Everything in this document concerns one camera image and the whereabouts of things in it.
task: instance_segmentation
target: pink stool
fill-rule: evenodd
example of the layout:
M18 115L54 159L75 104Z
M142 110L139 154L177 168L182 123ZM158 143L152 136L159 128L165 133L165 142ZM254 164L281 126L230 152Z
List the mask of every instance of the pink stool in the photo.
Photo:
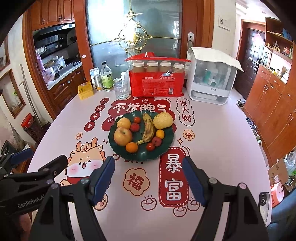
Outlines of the pink stool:
M281 183L276 183L271 188L271 206L275 207L284 199L284 189Z

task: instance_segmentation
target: yellow box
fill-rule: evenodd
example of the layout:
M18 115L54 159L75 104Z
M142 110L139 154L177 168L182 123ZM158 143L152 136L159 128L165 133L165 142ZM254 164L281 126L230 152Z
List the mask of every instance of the yellow box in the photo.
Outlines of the yellow box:
M78 94L81 100L86 99L94 95L94 91L91 82L88 81L78 86Z

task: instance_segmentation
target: dish sterilizer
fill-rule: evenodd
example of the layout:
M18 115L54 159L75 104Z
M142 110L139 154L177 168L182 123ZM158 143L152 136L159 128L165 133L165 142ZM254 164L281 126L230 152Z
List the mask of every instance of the dish sterilizer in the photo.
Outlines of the dish sterilizer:
M187 75L187 92L191 99L223 105L232 89L240 63L211 48L191 47L187 51L191 65Z

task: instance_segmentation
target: range hood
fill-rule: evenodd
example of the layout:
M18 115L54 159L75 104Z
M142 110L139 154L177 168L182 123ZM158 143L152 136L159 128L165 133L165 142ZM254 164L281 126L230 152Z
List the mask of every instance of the range hood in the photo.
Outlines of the range hood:
M46 47L46 51L40 55L41 58L43 59L59 50L67 48L69 44L67 35L73 29L75 29L75 24L71 23L33 31L35 48ZM76 42L76 34L70 40L71 43Z

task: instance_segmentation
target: bowl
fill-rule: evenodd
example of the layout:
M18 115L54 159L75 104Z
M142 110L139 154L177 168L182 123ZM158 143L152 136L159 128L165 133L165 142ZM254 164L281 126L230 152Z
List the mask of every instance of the bowl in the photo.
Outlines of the bowl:
M132 132L132 134L133 134L132 142L136 143L137 141L142 139L143 133L145 131L145 124L143 121L143 114L144 113L147 113L148 115L150 115L150 117L152 119L158 114L156 112L151 112L148 110L142 110L142 111L135 110L132 113L126 113L122 117L117 118L115 120L114 125L111 126L111 128L110 128L110 132L109 132L109 136L108 136L110 146L116 154L119 154L122 158L124 158L126 160L142 162L142 161L156 159L159 156L161 156L163 153L168 151L169 147L171 146L171 144L174 140L173 128L170 126L168 128L163 129L163 131L165 133L165 137L162 139L161 145L158 147L155 147L155 149L153 151L146 150L146 145L148 143L143 143L143 144L138 145L138 151L136 153L129 153L126 151L125 147L117 145L116 142L114 141L113 136L114 136L114 132L117 129L117 122L123 117L128 118L131 121L131 123L133 123L134 117L141 118L141 122L139 124L140 130L138 132Z

